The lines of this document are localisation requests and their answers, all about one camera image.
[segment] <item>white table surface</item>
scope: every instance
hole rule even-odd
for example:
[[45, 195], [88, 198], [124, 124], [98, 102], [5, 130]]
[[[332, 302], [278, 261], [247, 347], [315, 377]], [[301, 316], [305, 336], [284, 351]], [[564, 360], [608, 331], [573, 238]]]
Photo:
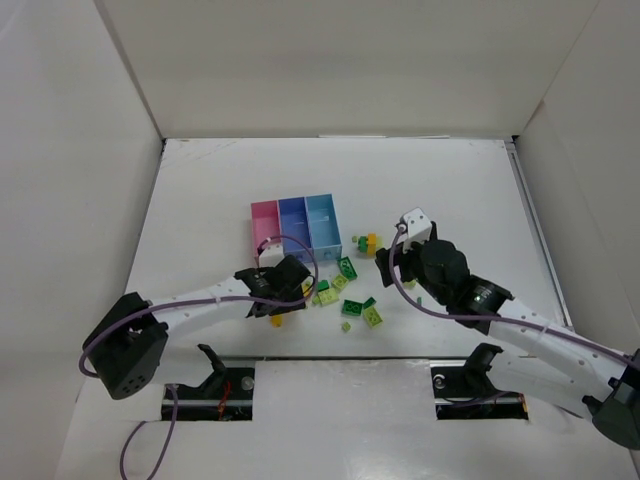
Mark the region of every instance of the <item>white table surface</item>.
[[[629, 451], [588, 422], [528, 399], [529, 421], [438, 421], [427, 360], [256, 364], [253, 420], [179, 422], [156, 480], [631, 480]], [[157, 420], [162, 387], [121, 401], [87, 380], [56, 480], [116, 480], [122, 445]], [[168, 422], [131, 442], [148, 477]]]
[[[473, 273], [561, 323], [504, 142], [497, 140], [168, 140], [127, 291], [166, 297], [253, 266], [250, 204], [321, 193], [333, 194], [343, 254], [359, 275], [341, 298], [375, 297], [384, 325], [370, 330], [355, 319], [343, 333], [340, 302], [289, 314], [279, 329], [267, 318], [228, 319], [180, 345], [209, 343], [220, 354], [248, 356], [468, 355], [486, 337], [412, 309], [382, 287], [373, 260], [351, 243], [353, 235], [375, 232], [388, 246], [393, 225], [416, 206], [467, 255]], [[337, 273], [334, 263], [321, 267], [321, 278]], [[440, 308], [420, 287], [412, 295]]]

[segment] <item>yellow lego brick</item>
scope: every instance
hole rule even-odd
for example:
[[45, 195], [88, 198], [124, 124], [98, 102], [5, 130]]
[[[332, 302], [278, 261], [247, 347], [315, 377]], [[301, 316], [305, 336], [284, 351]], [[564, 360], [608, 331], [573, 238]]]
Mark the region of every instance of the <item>yellow lego brick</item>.
[[331, 281], [331, 285], [333, 285], [333, 287], [339, 292], [344, 290], [344, 287], [346, 287], [348, 283], [349, 280], [347, 280], [347, 277], [345, 277], [344, 275], [338, 275]]
[[319, 292], [318, 297], [320, 297], [320, 304], [323, 307], [326, 307], [327, 305], [331, 305], [332, 303], [336, 303], [338, 300], [340, 300], [340, 297], [338, 296], [338, 292], [333, 287], [330, 288], [329, 290], [324, 290], [322, 292]]
[[280, 328], [282, 326], [282, 315], [274, 315], [271, 317], [270, 322], [275, 328]]
[[382, 325], [382, 317], [376, 310], [376, 307], [369, 307], [364, 311], [364, 320], [369, 325], [369, 328], [376, 328]]

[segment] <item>blue bin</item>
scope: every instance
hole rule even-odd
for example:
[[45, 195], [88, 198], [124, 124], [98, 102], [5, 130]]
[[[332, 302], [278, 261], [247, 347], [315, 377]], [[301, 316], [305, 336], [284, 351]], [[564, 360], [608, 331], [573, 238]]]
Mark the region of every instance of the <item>blue bin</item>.
[[[278, 207], [280, 210], [280, 229], [282, 233], [297, 238], [311, 249], [309, 219], [307, 218], [307, 208], [304, 198], [298, 197], [278, 200]], [[296, 242], [285, 238], [283, 243], [285, 255], [293, 255], [301, 262], [311, 262], [311, 258], [307, 252]]]
[[318, 261], [342, 257], [338, 219], [331, 194], [305, 197], [313, 254]]

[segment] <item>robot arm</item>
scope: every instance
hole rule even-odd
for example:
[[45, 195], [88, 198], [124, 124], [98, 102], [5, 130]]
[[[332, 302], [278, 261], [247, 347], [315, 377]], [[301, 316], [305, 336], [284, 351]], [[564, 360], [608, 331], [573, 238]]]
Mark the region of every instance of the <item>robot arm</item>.
[[[159, 365], [158, 376], [169, 383], [168, 364], [161, 364], [167, 343], [220, 320], [303, 309], [301, 285], [309, 275], [302, 263], [288, 256], [275, 267], [241, 270], [209, 288], [181, 296], [145, 301], [136, 292], [124, 295], [85, 340], [80, 369], [88, 358], [95, 375], [88, 374], [99, 377], [115, 400], [127, 398], [150, 383]], [[224, 365], [209, 346], [198, 348], [213, 368], [198, 387], [206, 394], [222, 383]], [[184, 383], [182, 378], [172, 381]]]
[[[558, 405], [585, 419], [612, 441], [640, 449], [640, 358], [625, 356], [554, 327], [506, 289], [470, 273], [464, 254], [438, 239], [421, 209], [405, 214], [391, 249], [376, 252], [385, 287], [396, 284], [416, 308], [503, 340], [528, 352], [518, 357], [481, 344], [465, 364], [465, 377], [483, 393], [516, 391]], [[406, 238], [397, 243], [401, 234]], [[415, 304], [402, 282], [417, 280], [449, 315]]]

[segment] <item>compartment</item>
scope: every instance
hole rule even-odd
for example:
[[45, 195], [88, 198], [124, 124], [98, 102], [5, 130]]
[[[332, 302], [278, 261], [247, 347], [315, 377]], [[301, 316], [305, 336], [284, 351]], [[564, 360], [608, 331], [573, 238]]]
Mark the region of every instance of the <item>compartment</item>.
[[277, 200], [251, 204], [251, 226], [253, 231], [253, 255], [258, 260], [258, 245], [267, 237], [280, 235], [280, 215]]
[[338, 260], [342, 245], [333, 196], [314, 195], [306, 197], [305, 202], [314, 255], [319, 261]]
[[[307, 218], [307, 208], [303, 197], [286, 198], [278, 200], [280, 209], [280, 231], [286, 235], [297, 238], [305, 246], [311, 247], [311, 237], [309, 235], [309, 220]], [[302, 262], [310, 262], [311, 258], [307, 252], [296, 242], [284, 240], [284, 254], [294, 255]]]

